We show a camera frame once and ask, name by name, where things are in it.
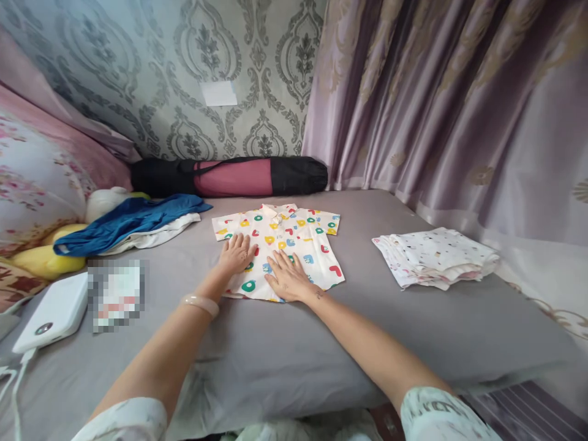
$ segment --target black bag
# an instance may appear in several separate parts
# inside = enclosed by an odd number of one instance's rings
[[[154,198],[175,193],[201,197],[292,196],[320,192],[326,165],[309,156],[236,157],[223,161],[147,158],[131,165],[134,191]]]

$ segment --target white paper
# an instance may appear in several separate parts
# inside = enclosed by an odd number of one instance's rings
[[[200,83],[204,101],[209,107],[221,105],[237,105],[237,95],[232,81],[215,81]]]

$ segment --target translucent bangle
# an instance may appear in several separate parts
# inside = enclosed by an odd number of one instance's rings
[[[200,309],[204,309],[213,316],[213,319],[219,315],[219,306],[214,300],[210,300],[206,297],[198,297],[193,294],[187,294],[182,297],[181,303],[191,304],[193,306],[199,307]]]

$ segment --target blue cloth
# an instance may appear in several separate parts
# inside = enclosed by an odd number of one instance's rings
[[[200,197],[188,194],[176,194],[160,202],[129,198],[84,230],[58,239],[53,251],[71,257],[98,255],[131,233],[157,230],[185,214],[200,213],[212,207]]]

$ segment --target gray bed sheet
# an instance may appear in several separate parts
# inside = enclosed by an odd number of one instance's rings
[[[93,334],[86,314],[77,334],[39,351],[20,393],[23,439],[69,440],[131,359],[215,265],[222,243],[211,219],[259,206],[296,203],[341,215],[330,237],[346,281],[330,293],[369,317],[460,388],[566,363],[577,352],[565,331],[492,275],[443,292],[401,291],[370,239],[432,227],[382,190],[264,199],[207,200],[202,221],[159,247],[109,260],[144,259],[145,310],[114,333]],[[0,344],[7,355],[36,305]],[[200,437],[281,417],[301,417],[385,400],[325,326],[302,304],[222,302],[184,382],[168,440]],[[11,439],[9,400],[0,404],[0,439]]]

